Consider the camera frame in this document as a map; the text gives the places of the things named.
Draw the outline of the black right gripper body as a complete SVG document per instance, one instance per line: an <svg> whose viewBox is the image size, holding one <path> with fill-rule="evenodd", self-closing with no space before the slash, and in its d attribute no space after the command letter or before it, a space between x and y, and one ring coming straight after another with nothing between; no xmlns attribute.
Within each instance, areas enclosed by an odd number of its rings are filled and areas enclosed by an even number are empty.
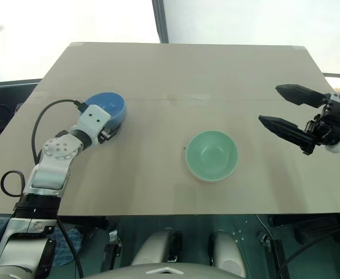
<svg viewBox="0 0 340 279"><path fill-rule="evenodd" d="M307 122L305 132L314 137L317 145L337 144L340 141L340 100L331 94L316 93L309 105L323 106L323 109Z"/></svg>

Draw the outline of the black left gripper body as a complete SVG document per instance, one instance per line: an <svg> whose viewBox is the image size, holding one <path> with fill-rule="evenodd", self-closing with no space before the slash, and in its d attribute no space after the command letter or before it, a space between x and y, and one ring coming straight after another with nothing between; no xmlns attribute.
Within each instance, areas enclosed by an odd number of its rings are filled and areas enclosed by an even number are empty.
<svg viewBox="0 0 340 279"><path fill-rule="evenodd" d="M114 137L114 129L106 129L104 128L99 134L98 134L98 142L100 144L109 141L112 137Z"/></svg>

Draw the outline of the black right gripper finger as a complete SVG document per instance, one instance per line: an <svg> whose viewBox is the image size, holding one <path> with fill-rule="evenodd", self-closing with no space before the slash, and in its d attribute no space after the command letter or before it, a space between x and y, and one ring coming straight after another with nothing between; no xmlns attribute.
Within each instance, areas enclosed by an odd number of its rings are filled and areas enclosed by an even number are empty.
<svg viewBox="0 0 340 279"><path fill-rule="evenodd" d="M276 86L276 91L288 102L319 108L326 104L326 94L319 93L297 84Z"/></svg>
<svg viewBox="0 0 340 279"><path fill-rule="evenodd" d="M300 147L305 155L313 153L316 146L315 137L300 130L297 125L278 117L259 116L258 119L270 132Z"/></svg>

